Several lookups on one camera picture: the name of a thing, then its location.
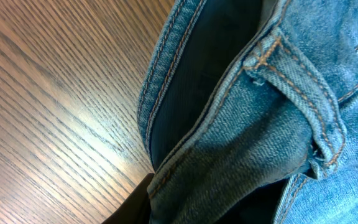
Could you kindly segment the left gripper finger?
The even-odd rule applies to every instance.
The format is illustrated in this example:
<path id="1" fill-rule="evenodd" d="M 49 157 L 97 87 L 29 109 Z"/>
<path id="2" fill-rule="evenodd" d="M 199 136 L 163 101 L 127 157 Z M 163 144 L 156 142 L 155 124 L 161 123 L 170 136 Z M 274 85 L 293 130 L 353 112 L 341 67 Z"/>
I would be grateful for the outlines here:
<path id="1" fill-rule="evenodd" d="M 154 177 L 147 174 L 122 205 L 102 224 L 149 224 L 150 199 L 147 187 Z"/>

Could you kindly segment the blue denim jeans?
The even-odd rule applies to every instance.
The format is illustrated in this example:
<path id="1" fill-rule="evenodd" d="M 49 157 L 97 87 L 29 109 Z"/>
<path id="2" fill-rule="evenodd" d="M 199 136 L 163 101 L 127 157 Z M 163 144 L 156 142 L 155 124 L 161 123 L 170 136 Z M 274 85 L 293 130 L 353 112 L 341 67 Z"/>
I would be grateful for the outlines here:
<path id="1" fill-rule="evenodd" d="M 358 223 L 358 0 L 178 0 L 138 126 L 151 223 Z"/>

